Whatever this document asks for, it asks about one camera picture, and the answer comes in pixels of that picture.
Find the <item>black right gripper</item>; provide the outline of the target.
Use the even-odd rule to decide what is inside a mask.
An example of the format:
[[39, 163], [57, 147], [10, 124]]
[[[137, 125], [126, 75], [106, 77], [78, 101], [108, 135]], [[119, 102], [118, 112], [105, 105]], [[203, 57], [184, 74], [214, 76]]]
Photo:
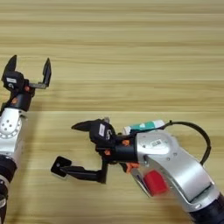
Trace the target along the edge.
[[[94, 121], [77, 122], [71, 127], [71, 129], [89, 132], [94, 124]], [[96, 145], [95, 150], [101, 156], [102, 161], [101, 169], [99, 171], [86, 170], [81, 166], [64, 166], [61, 170], [65, 174], [76, 179], [95, 181], [105, 184], [109, 165], [119, 164], [124, 172], [129, 172], [131, 165], [138, 165], [135, 140], [133, 138], [124, 139], [121, 142], [117, 142], [115, 143], [115, 146], [111, 148]]]

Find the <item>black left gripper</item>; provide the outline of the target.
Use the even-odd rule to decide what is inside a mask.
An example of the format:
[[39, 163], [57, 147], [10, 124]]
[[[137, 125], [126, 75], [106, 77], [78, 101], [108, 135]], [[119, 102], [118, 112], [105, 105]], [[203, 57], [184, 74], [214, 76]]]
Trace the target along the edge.
[[[3, 70], [2, 79], [6, 78], [15, 78], [16, 73], [16, 64], [17, 64], [17, 56], [12, 56], [7, 65]], [[19, 109], [27, 112], [30, 108], [32, 97], [35, 95], [35, 89], [46, 89], [51, 80], [52, 76], [52, 68], [51, 61], [47, 59], [43, 69], [43, 83], [29, 83], [28, 85], [24, 85], [21, 89], [18, 88], [10, 88], [10, 99], [7, 102], [4, 102], [1, 107], [1, 112], [3, 112], [6, 108], [11, 109]]]

